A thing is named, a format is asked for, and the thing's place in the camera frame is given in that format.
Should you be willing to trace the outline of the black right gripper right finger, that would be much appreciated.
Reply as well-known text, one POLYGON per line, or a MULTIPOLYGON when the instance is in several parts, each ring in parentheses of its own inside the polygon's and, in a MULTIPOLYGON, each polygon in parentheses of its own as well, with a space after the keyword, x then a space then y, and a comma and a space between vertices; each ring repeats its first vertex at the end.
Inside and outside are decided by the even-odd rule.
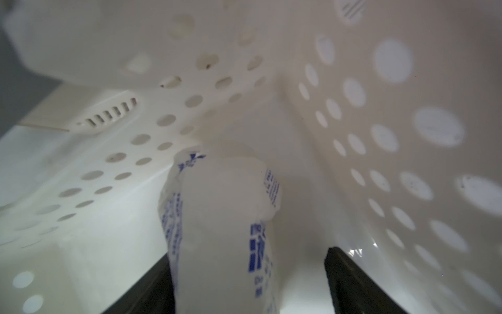
POLYGON ((324 268, 337 314, 407 313, 340 248, 328 249, 324 268))

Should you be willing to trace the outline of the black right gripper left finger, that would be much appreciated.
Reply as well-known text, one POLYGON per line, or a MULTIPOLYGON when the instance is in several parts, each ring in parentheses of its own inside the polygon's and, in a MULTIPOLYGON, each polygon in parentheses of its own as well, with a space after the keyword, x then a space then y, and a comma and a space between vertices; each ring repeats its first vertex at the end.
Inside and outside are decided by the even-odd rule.
POLYGON ((175 297, 169 260, 162 256, 123 296, 104 314, 174 313, 175 297))

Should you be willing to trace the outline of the ice pack with blue print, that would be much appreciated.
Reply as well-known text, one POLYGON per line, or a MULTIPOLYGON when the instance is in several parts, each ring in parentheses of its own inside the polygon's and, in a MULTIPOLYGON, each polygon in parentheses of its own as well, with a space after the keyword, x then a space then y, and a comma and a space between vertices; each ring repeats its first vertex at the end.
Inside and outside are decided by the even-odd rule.
POLYGON ((177 313, 278 313, 270 223, 281 198, 246 145, 213 141, 175 155, 158 213, 177 313))

